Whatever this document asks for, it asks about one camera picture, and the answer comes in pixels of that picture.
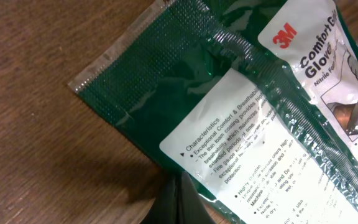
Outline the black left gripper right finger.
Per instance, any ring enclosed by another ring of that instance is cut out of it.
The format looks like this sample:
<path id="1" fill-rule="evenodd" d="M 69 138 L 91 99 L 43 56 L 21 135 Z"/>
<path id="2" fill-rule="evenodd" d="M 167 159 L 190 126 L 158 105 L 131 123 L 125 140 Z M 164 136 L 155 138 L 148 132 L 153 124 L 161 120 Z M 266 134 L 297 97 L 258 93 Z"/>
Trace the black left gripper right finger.
<path id="1" fill-rule="evenodd" d="M 215 224 L 187 172 L 182 172 L 177 186 L 178 224 Z"/>

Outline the green 3M wipes pack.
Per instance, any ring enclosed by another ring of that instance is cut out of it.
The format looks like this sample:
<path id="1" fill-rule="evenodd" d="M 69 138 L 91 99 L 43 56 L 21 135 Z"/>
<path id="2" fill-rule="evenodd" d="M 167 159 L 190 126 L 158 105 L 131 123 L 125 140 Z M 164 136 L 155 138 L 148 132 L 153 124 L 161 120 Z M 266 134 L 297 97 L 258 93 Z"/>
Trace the green 3M wipes pack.
<path id="1" fill-rule="evenodd" d="M 358 223 L 358 45 L 333 0 L 155 1 L 69 86 L 232 223 Z"/>

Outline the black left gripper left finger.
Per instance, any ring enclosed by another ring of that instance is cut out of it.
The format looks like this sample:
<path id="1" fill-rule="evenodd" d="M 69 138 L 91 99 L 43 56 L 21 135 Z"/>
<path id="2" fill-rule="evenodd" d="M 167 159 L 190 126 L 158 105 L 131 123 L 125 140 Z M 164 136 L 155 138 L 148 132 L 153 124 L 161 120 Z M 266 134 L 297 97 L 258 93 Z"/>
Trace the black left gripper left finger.
<path id="1" fill-rule="evenodd" d="M 157 195 L 140 224 L 175 224 L 177 221 L 177 183 L 172 177 Z"/>

